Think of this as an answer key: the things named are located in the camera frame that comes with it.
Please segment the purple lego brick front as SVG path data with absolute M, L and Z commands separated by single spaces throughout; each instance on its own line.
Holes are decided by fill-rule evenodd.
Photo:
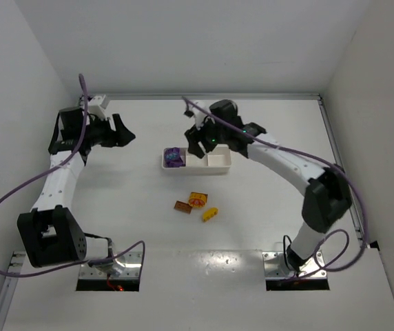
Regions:
M 165 162 L 165 167 L 166 168 L 181 168 L 181 167 L 184 167 L 184 166 L 185 166 L 185 162 L 182 160 L 181 157 L 180 157 L 179 160 L 177 160 L 175 162 L 173 162 L 173 161 L 171 161 L 169 163 Z

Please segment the purple lego brick top pile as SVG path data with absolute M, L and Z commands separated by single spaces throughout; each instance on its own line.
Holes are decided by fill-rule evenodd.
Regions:
M 164 151 L 164 160 L 166 163 L 169 163 L 171 161 L 175 162 L 180 159 L 180 148 L 174 147 L 174 148 L 167 148 Z

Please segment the orange curved lego brick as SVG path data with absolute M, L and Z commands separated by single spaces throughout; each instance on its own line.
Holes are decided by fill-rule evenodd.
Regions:
M 188 204 L 192 207 L 192 208 L 203 208 L 205 207 L 205 205 L 207 204 L 207 201 L 202 201 L 202 200 L 190 200 L 188 199 Z

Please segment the yellow lego brick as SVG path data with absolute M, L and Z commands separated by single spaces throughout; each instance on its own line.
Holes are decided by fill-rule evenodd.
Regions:
M 214 218 L 218 214 L 218 208 L 212 207 L 203 212 L 202 220 L 207 222 L 208 220 Z

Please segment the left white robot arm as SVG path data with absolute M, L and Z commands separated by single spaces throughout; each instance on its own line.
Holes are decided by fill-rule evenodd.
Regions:
M 71 213 L 80 173 L 94 146 L 124 147 L 135 137 L 119 114 L 100 117 L 77 107 L 59 111 L 48 148 L 52 172 L 47 175 L 31 211 L 20 214 L 17 219 L 19 234 L 33 267 L 85 258 L 85 233 Z

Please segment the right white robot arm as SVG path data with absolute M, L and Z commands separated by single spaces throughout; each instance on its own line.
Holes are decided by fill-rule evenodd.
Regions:
M 337 170 L 283 150 L 265 128 L 254 122 L 244 123 L 232 100 L 223 99 L 209 107 L 199 101 L 185 104 L 185 116 L 194 120 L 185 132 L 189 153 L 201 159 L 217 145 L 226 145 L 272 170 L 303 196 L 303 224 L 284 250 L 287 266 L 298 271 L 351 207 L 349 185 Z

